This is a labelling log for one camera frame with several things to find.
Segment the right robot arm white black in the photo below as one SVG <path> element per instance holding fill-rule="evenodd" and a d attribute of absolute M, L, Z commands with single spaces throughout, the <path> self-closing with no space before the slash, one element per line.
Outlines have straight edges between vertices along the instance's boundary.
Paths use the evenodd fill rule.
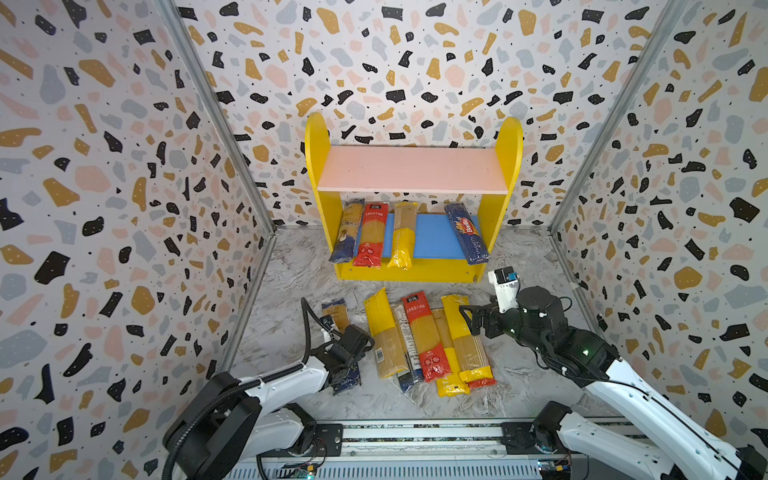
<path fill-rule="evenodd" d="M 634 479 L 761 479 L 767 460 L 753 446 L 735 447 L 708 432 L 652 388 L 597 334 L 569 325 L 560 298 L 542 287 L 498 294 L 494 306 L 462 306 L 474 335 L 505 334 L 543 364 L 609 404 L 646 437 L 606 429 L 556 401 L 534 419 L 531 436 L 547 453 L 564 447 Z"/>

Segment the blue starry pasta bag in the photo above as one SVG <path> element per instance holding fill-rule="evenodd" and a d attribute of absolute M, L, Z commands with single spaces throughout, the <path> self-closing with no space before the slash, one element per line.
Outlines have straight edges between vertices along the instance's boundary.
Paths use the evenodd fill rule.
<path fill-rule="evenodd" d="M 330 316 L 336 329 L 340 333 L 344 333 L 346 328 L 350 325 L 348 318 L 347 306 L 344 299 L 337 299 L 330 302 L 323 303 L 321 305 L 322 313 L 324 316 Z M 354 389 L 357 386 L 362 385 L 361 374 L 359 365 L 353 363 L 344 380 L 333 386 L 333 393 L 338 395 L 345 391 Z"/>

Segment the yellow top spaghetti bag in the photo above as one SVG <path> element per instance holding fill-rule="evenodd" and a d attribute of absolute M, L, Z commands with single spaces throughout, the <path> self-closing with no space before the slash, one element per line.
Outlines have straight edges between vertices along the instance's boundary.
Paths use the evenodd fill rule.
<path fill-rule="evenodd" d="M 374 340 L 374 360 L 380 379 L 396 376 L 408 369 L 400 327 L 395 320 L 385 288 L 364 302 L 370 334 Z"/>

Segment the blue Barilla spaghetti pack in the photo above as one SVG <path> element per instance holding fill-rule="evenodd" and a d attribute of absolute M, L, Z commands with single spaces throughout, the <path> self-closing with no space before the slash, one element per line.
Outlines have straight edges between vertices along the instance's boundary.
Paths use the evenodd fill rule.
<path fill-rule="evenodd" d="M 465 205 L 461 202 L 449 203 L 445 205 L 444 211 L 467 263 L 486 264 L 490 254 Z"/>

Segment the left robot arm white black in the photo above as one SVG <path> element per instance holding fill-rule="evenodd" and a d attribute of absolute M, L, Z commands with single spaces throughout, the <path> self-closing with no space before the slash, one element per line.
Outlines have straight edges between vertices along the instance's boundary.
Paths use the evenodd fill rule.
<path fill-rule="evenodd" d="M 281 370 L 252 379 L 215 375 L 166 431 L 161 477 L 179 470 L 188 479 L 223 479 L 244 458 L 309 449 L 316 420 L 297 400 L 342 382 L 373 347 L 352 325 Z"/>

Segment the dark blue Anko pasta bag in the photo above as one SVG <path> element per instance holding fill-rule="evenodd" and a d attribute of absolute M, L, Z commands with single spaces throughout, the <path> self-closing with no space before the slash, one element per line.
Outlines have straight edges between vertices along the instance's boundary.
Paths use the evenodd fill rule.
<path fill-rule="evenodd" d="M 364 199 L 352 199 L 345 203 L 338 234 L 329 257 L 331 263 L 347 263 L 355 257 L 364 206 Z"/>

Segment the red black-label spaghetti bag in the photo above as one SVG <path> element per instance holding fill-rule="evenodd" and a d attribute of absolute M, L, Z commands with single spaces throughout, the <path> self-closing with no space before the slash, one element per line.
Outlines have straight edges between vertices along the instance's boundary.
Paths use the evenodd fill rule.
<path fill-rule="evenodd" d="M 355 267 L 381 267 L 388 213 L 388 203 L 373 202 L 365 205 L 357 255 L 353 260 Z"/>

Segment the white label noodle bag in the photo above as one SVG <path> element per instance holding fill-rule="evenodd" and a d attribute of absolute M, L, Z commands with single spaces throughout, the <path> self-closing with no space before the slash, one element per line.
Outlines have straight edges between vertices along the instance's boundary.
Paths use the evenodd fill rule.
<path fill-rule="evenodd" d="M 400 329 L 407 363 L 407 370 L 398 373 L 397 380 L 401 391 L 407 393 L 414 385 L 424 382 L 424 374 L 405 308 L 402 304 L 392 304 L 391 307 Z"/>

